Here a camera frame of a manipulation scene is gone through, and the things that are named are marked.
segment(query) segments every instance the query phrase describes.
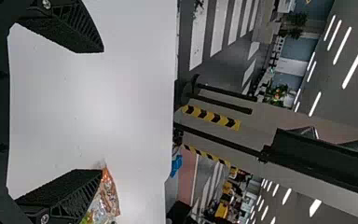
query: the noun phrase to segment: light strip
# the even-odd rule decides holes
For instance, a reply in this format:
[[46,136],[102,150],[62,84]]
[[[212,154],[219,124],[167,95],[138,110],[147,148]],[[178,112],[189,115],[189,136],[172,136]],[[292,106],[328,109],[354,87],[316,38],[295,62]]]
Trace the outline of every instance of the light strip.
[[275,186],[275,189],[274,189],[274,191],[272,192],[272,197],[275,197],[275,194],[277,193],[278,188],[279,188],[279,184],[277,184],[277,185]]
[[318,130],[316,130],[316,129],[315,129],[315,135],[316,135],[316,139],[319,139]]
[[339,20],[336,30],[334,31],[333,36],[331,36],[330,43],[328,44],[328,47],[327,47],[327,51],[329,51],[331,49],[331,46],[333,46],[333,42],[336,39],[336,35],[338,33],[339,27],[341,26],[341,23],[342,23],[342,20]]
[[356,70],[357,65],[358,65],[358,54],[353,62],[353,65],[351,66],[350,72],[347,74],[347,76],[344,79],[344,82],[342,83],[342,89],[345,90],[345,88],[347,88],[348,83],[350,82],[351,77],[353,76],[354,70]]
[[308,74],[307,82],[310,82],[310,78],[312,77],[313,70],[315,70],[316,61],[313,63],[312,68],[310,69],[310,73]]
[[295,98],[295,102],[293,104],[296,104],[297,103],[297,100],[298,100],[298,96],[300,95],[301,93],[301,88],[298,89],[298,92],[297,92],[297,95],[296,95],[296,98]]
[[319,206],[321,206],[322,201],[315,199],[313,204],[310,206],[310,217],[313,217],[316,210],[318,210]]
[[266,209],[264,209],[263,216],[261,216],[261,220],[264,220],[264,217],[266,217],[268,211],[269,211],[269,207],[267,206]]
[[336,19],[336,15],[333,16],[333,18],[330,21],[330,24],[328,25],[327,32],[324,35],[324,41],[326,41],[328,34],[330,33],[331,27],[333,26],[334,20]]
[[333,65],[337,63],[339,55],[341,54],[342,49],[344,49],[345,43],[347,43],[348,37],[351,34],[351,27],[348,28],[347,33],[345,34],[344,38],[342,39],[341,45],[337,51],[336,57],[334,58]]
[[263,208],[263,204],[264,204],[264,199],[263,199],[263,201],[261,201],[261,204],[260,204],[260,206],[258,207],[258,212],[260,212],[260,210],[261,210],[261,208]]
[[258,205],[260,203],[260,200],[261,200],[261,195],[258,196],[257,203],[255,205]]
[[295,113],[297,113],[297,110],[298,110],[299,107],[300,107],[300,102],[298,101],[297,105],[296,105],[296,108],[295,108]]
[[271,189],[271,185],[272,185],[272,181],[269,182],[268,188],[267,188],[267,192],[269,192],[269,190]]
[[312,108],[310,109],[310,113],[309,113],[309,116],[310,116],[310,117],[312,117],[313,111],[315,111],[316,105],[319,103],[319,100],[321,99],[321,96],[322,96],[322,93],[319,91],[319,92],[318,92],[318,95],[316,96],[315,101],[313,102],[313,106],[312,106]]
[[283,205],[286,204],[287,199],[288,199],[289,196],[290,196],[290,193],[292,193],[292,189],[288,189],[288,190],[286,191],[286,194],[284,195],[283,200],[282,200],[282,204],[283,204]]
[[312,64],[313,57],[315,57],[315,51],[313,51],[312,56],[310,57],[310,62],[308,63],[307,71],[310,70],[310,65]]

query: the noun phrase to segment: concrete wall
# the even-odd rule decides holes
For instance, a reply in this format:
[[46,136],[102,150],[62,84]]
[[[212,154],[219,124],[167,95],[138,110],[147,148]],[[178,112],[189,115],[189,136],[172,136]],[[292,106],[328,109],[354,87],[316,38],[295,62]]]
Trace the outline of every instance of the concrete wall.
[[315,51],[316,44],[318,44],[317,39],[286,37],[281,57],[308,62],[312,52]]
[[310,20],[326,21],[335,0],[296,1],[295,12],[305,12]]
[[303,77],[294,76],[290,74],[285,73],[276,73],[273,78],[273,84],[274,86],[280,85],[280,84],[287,84],[290,89],[292,90],[298,90],[298,88],[301,86]]

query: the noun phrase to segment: hazard stripe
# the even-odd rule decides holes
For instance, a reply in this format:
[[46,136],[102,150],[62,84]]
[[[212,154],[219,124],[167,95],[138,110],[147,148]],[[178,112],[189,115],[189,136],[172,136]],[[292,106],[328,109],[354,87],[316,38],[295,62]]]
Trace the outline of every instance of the hazard stripe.
[[211,123],[218,124],[220,126],[227,127],[232,130],[239,130],[241,121],[237,119],[231,119],[223,115],[216,114],[214,112],[206,111],[200,109],[193,105],[185,105],[182,107],[182,112],[184,114],[191,115],[197,119],[204,119],[210,121]]
[[191,146],[188,146],[188,145],[185,145],[185,144],[184,144],[184,147],[185,147],[185,149],[193,152],[194,154],[198,154],[201,157],[208,158],[208,159],[213,160],[213,161],[218,161],[218,162],[222,163],[223,165],[226,165],[226,166],[231,167],[233,169],[238,169],[235,166],[232,166],[231,162],[226,161],[226,160],[221,159],[221,158],[218,158],[218,157],[216,157],[215,155],[213,155],[211,153],[201,151],[199,149],[196,149],[194,147],[191,147]]

